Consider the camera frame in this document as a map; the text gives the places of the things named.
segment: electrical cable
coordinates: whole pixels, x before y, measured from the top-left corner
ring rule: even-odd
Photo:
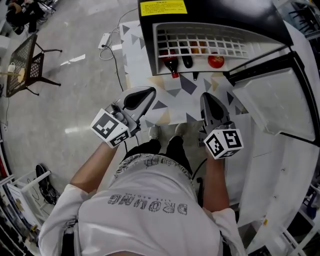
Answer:
[[[27,178],[26,181],[28,182],[28,184],[31,182],[31,180],[30,180],[29,178]],[[35,202],[38,204],[38,206],[41,207],[40,203],[38,202],[38,201],[40,200],[40,196],[39,196],[37,190],[36,190],[34,187],[32,187],[32,188],[34,189],[34,192],[36,193],[36,195],[37,195],[38,198],[36,198],[36,197],[34,196],[34,194],[31,194],[31,195],[32,195],[32,197],[36,200]]]
[[[122,85],[121,85],[121,82],[120,82],[120,77],[119,77],[119,73],[118,73],[118,66],[117,66],[117,60],[116,60],[116,57],[115,57],[115,55],[114,55],[114,52],[113,52],[111,49],[110,49],[110,51],[111,51],[112,56],[113,56],[113,58],[114,58],[116,75],[117,75],[117,77],[118,77],[118,80],[119,80],[119,84],[120,84],[121,90],[122,90],[122,91],[124,91],[124,89],[123,89],[123,87],[122,87]]]
[[[103,61],[109,61],[111,59],[114,59],[116,76],[118,77],[119,85],[120,85],[122,91],[124,91],[124,88],[121,85],[121,81],[120,81],[120,77],[119,77],[119,71],[118,71],[118,65],[117,65],[117,60],[116,60],[114,52],[112,51],[112,35],[113,35],[114,32],[119,34],[119,32],[120,32],[119,24],[120,24],[121,19],[125,15],[127,15],[128,13],[130,13],[130,12],[132,12],[134,10],[137,10],[137,9],[138,9],[138,7],[134,8],[132,10],[129,10],[119,18],[118,23],[116,24],[116,27],[112,31],[109,32],[110,36],[109,36],[108,40],[105,42],[105,44],[102,45],[103,49],[100,51],[100,54],[99,54],[100,59],[103,60]],[[102,58],[101,57],[102,52],[104,52],[107,49],[110,50],[110,52],[112,54],[112,57],[110,57],[110,58]],[[136,138],[136,142],[137,142],[137,144],[139,146],[139,141],[138,141],[137,135],[135,135],[135,138]],[[124,141],[124,146],[125,146],[125,153],[127,154],[128,153],[128,147],[127,147],[127,143],[125,141]]]
[[[140,146],[137,135],[135,134],[134,136],[135,136],[135,138],[136,138],[136,143],[138,144],[138,146]]]
[[[127,143],[126,143],[126,141],[124,141],[124,146],[125,146],[125,154],[127,154],[127,153],[128,153],[128,148],[127,148]]]
[[[136,10],[136,9],[138,9],[138,7],[134,8],[134,9],[132,9],[132,10],[129,10],[129,11],[127,11],[125,14],[123,14],[123,15],[119,18],[116,27],[115,27],[112,31],[109,32],[110,36],[109,36],[109,38],[107,39],[107,41],[105,42],[105,44],[102,45],[103,49],[100,51],[100,54],[99,54],[99,58],[100,58],[101,60],[103,60],[103,61],[109,61],[109,60],[111,60],[112,58],[115,57],[115,55],[114,55],[114,53],[113,53],[113,51],[112,51],[112,35],[113,35],[114,32],[119,34],[119,32],[120,32],[119,24],[120,24],[121,19],[122,19],[125,15],[127,15],[128,13],[130,13],[130,12]],[[102,57],[101,57],[102,52],[104,52],[104,51],[107,50],[107,49],[109,49],[109,50],[111,51],[112,57],[110,57],[110,58],[102,58]]]
[[[194,178],[195,178],[197,172],[199,171],[200,167],[201,167],[206,161],[207,161],[207,158],[204,159],[204,160],[199,164],[198,168],[195,170],[195,172],[194,172],[193,175],[192,175],[192,180],[194,180]]]

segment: shoe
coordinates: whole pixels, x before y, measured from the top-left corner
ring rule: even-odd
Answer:
[[[47,170],[43,165],[37,164],[35,167],[35,172],[36,172],[36,176],[39,177],[42,174],[46,173]],[[44,197],[45,202],[51,205],[56,205],[60,197],[60,194],[51,185],[49,177],[47,176],[44,179],[40,180],[38,184],[39,184],[39,190],[41,192],[41,195]]]
[[[155,125],[149,129],[150,140],[158,140],[160,136],[160,127]]]
[[[29,32],[30,35],[34,35],[39,32],[39,29],[36,29],[34,32]]]
[[[175,127],[175,131],[174,131],[174,135],[172,136],[172,138],[174,138],[175,136],[179,136],[180,138],[183,138],[184,135],[186,134],[188,129],[188,124],[186,122],[184,123],[179,123],[176,127]]]
[[[38,19],[38,21],[41,21],[43,23],[45,23],[47,20],[48,20],[47,17],[41,17],[41,18]]]

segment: bottle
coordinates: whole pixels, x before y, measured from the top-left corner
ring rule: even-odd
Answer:
[[[181,48],[181,53],[182,54],[189,54],[189,50],[187,48]],[[184,66],[187,69],[190,69],[192,67],[192,65],[194,64],[190,55],[182,56],[182,61],[183,61]]]
[[[167,55],[168,51],[164,50],[163,52],[160,53],[160,55]],[[175,55],[176,52],[175,50],[170,50],[170,54]],[[170,56],[170,57],[164,57],[161,58],[164,65],[170,70],[172,78],[178,78],[179,74],[177,72],[178,68],[178,58],[176,56]]]

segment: yellow warning label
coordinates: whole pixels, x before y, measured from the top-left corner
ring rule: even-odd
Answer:
[[[187,13],[184,0],[141,2],[140,8],[141,8],[141,16]]]

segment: fridge door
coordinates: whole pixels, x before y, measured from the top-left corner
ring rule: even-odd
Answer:
[[[262,131],[320,147],[318,108],[304,68],[292,51],[225,76]]]

